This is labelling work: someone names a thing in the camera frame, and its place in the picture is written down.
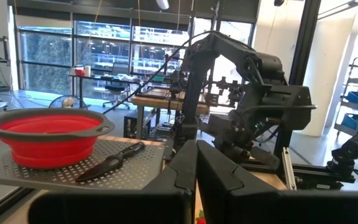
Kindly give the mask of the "black plastic knife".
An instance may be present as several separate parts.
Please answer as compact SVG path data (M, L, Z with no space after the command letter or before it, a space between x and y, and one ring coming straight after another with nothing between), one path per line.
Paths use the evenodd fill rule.
M93 180L107 174L110 171L120 169L123 166L125 159L135 156L144 149L145 144L142 142L137 142L129 147L126 147L118 153L108 156L104 161L81 174L75 179L75 182Z

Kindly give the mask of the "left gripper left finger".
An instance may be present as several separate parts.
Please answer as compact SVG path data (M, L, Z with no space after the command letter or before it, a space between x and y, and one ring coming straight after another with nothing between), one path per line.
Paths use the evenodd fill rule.
M194 224L197 144L187 141L142 190L147 194L143 224Z

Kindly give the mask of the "black office chair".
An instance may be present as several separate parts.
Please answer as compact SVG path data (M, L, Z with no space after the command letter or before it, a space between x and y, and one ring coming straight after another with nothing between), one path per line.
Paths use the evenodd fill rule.
M122 63L122 62L113 62L112 64L112 74L114 74L115 68L119 68L119 65L129 65L128 63ZM128 93L128 86L127 83L121 83L121 82L113 82L110 81L110 84L106 84L105 90L108 90L113 95L113 100L104 102L102 104L102 107L105 108L108 103L112 104L112 106L118 105L118 103L121 101L122 97L121 95L124 93ZM123 105L126 106L126 108L129 110L130 106L128 103L123 103Z

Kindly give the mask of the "black desk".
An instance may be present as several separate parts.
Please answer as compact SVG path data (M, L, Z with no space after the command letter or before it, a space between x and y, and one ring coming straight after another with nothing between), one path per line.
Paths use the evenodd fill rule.
M83 101L85 96L92 99L105 100L105 102L113 100L112 93L110 93L108 90L105 90L106 84L110 84L110 81L113 81L129 84L127 90L128 93L124 93L121 95L121 101L124 101L123 103L127 103L128 100L126 100L126 97L128 97L132 92L131 86L140 86L140 82L138 82L137 80L128 80L127 78L120 79L118 76L112 75L91 75L90 77L69 75L69 77L71 78L71 95L77 96ZM118 105L111 105L111 109L115 110Z

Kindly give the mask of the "grey perforated metal shelf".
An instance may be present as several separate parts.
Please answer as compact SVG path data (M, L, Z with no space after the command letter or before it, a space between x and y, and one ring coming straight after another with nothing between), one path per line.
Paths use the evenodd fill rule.
M76 183L75 179L86 170L135 143L137 139L101 136L87 159L68 167L36 170L17 165L9 152L0 156L0 184L66 191L77 189L142 189L163 169L162 142L144 141L145 149L125 160L123 166L92 181Z

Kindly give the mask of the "red collapsible bowl grey rim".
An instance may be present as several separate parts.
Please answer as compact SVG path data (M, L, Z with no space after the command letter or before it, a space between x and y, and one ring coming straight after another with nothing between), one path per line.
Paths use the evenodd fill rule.
M0 140L24 167L54 169L91 155L115 124L104 114L74 108L27 108L0 113Z

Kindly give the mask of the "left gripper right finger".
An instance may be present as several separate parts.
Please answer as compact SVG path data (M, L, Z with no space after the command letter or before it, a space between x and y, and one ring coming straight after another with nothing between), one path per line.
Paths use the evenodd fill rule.
M268 198L277 189L206 141L197 141L197 179L206 224L278 224Z

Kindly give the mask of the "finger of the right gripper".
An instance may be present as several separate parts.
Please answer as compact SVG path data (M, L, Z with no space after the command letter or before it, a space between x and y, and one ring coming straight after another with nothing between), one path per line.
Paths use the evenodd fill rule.
M260 148L253 148L253 158L272 169L278 169L280 165L280 160L277 156Z
M250 158L249 151L245 149L235 147L226 147L221 151L226 157L234 162L245 162Z

